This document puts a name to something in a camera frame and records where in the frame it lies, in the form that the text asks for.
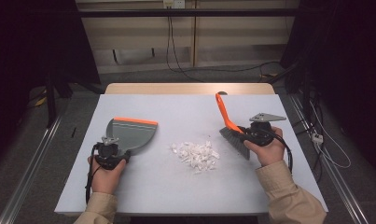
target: beige sleeve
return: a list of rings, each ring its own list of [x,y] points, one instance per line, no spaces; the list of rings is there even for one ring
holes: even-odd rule
[[[75,223],[112,223],[117,209],[117,198],[111,194],[92,193],[86,211]]]
[[[284,161],[257,169],[260,184],[270,199],[271,223],[323,223],[327,215],[322,204],[299,187]]]

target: white table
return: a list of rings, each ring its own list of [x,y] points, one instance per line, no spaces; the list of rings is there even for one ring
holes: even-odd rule
[[[278,95],[223,96],[230,119],[249,126],[259,112],[285,116]],[[134,151],[116,191],[118,213],[126,216],[256,215],[268,212],[268,199],[254,170],[260,166],[251,152],[244,159],[218,130],[224,127],[214,94],[106,94],[102,95],[77,155],[77,160],[55,212],[78,215],[86,208],[87,157],[101,141],[113,117],[151,119],[159,123],[153,139]],[[311,169],[301,151],[289,120],[272,125],[284,131],[293,153],[293,177],[327,210]],[[215,170],[195,171],[168,148],[172,143],[211,141],[220,154]]]

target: floor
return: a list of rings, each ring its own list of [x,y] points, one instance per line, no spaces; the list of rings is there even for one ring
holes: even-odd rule
[[[282,55],[283,46],[262,47],[262,51],[255,51],[255,48],[241,47],[237,49],[203,49],[204,53],[199,62],[200,67],[212,70],[191,71],[189,76],[200,78],[207,82],[257,82],[264,81],[263,74],[279,73],[282,68],[277,64],[267,64],[260,68],[255,67],[258,62],[278,61]],[[190,78],[180,73],[170,71],[165,62],[166,49],[155,49],[155,57],[151,55],[151,49],[138,50],[135,52],[116,50],[118,63],[114,61],[112,51],[94,52],[97,66],[100,70],[100,77],[105,88],[111,82],[190,82]],[[188,67],[188,50],[179,49],[176,52],[181,67]],[[170,56],[170,66],[177,68],[177,64]],[[226,70],[244,70],[240,72],[227,72]],[[299,99],[299,94],[287,94],[282,81],[273,85],[279,94],[286,113],[290,120],[294,120],[295,131],[303,148],[309,164],[313,168],[314,176],[319,180],[318,186],[326,200],[329,213],[325,223],[376,223],[376,171],[361,156],[359,149],[355,147],[353,139],[346,136],[337,120],[333,118],[331,111],[327,110],[326,103],[321,107],[324,112],[324,126],[330,137],[340,147],[334,144],[329,136],[326,138],[326,148],[332,161],[322,159],[322,165],[315,165],[317,152],[304,130],[303,122],[300,122],[299,111],[294,100]],[[75,156],[80,148],[81,141],[91,120],[91,115],[98,101],[98,95],[86,91],[78,85],[72,85],[74,95],[71,99],[57,98],[56,103],[59,110],[65,106],[65,113],[53,140],[49,143],[47,152],[42,155],[38,169],[33,173],[33,181],[27,186],[27,191],[21,194],[23,200],[14,204],[17,213],[9,217],[4,223],[72,223],[75,217],[65,217],[55,214],[54,207],[63,190],[63,183],[68,177]],[[19,131],[11,140],[10,149],[4,158],[0,160],[0,216],[10,202],[21,178],[26,176],[26,168],[32,164],[33,156],[41,144],[47,125],[47,109],[45,105],[27,107]],[[348,164],[348,155],[351,165],[348,168],[334,167],[337,163],[340,166]],[[334,179],[331,173],[340,173],[342,181],[348,187],[343,188],[338,179]],[[354,219],[349,209],[354,208],[349,200],[356,200],[357,209],[362,211],[361,221]],[[266,215],[258,217],[259,223],[269,223]]]

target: gray floor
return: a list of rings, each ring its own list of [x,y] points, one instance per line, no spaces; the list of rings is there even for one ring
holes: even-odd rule
[[[236,70],[252,66],[252,64],[248,64],[214,68]],[[243,72],[201,70],[188,72],[188,75],[205,82],[257,82],[260,79],[260,73],[278,73],[282,69],[275,64],[270,64],[263,66],[261,70],[261,72],[259,69]],[[192,81],[183,74],[170,70],[130,71],[102,75],[101,79],[103,85],[100,87],[102,88],[111,82]],[[273,87],[276,93],[280,95],[289,119],[298,122],[299,117],[290,96],[285,93],[284,83],[280,81]],[[24,198],[20,212],[15,217],[15,223],[72,223],[76,219],[75,217],[55,214],[53,211],[89,126],[99,96],[78,85],[72,85],[72,88],[74,95],[71,99],[57,99],[58,106],[67,105],[65,115],[40,164],[40,169],[35,174],[34,182]],[[362,206],[369,223],[376,223],[376,171],[361,156],[354,141],[342,133],[340,125],[332,117],[331,112],[327,110],[326,104],[321,104],[321,106],[325,114],[324,123],[327,132],[342,146],[352,162],[351,167],[339,170]],[[45,105],[27,109],[18,132],[10,141],[7,154],[0,160],[0,216],[24,175],[24,171],[44,134],[46,125],[47,108]],[[298,125],[295,129],[296,132],[299,132],[302,130],[302,126]],[[313,166],[316,152],[309,137],[306,133],[302,133],[298,135],[298,139],[309,164]],[[346,164],[345,156],[335,145],[327,141],[326,146],[334,161]],[[318,186],[329,209],[325,223],[354,223],[325,168]],[[267,217],[259,217],[259,223],[268,223]]]

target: person's left hand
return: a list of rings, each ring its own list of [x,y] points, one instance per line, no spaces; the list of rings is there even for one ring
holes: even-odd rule
[[[92,192],[100,192],[113,194],[116,187],[118,186],[118,180],[120,178],[121,172],[126,166],[126,161],[122,160],[113,170],[106,170],[100,168],[94,175],[91,183]],[[100,167],[100,164],[96,160],[92,160],[92,170],[91,174]]]

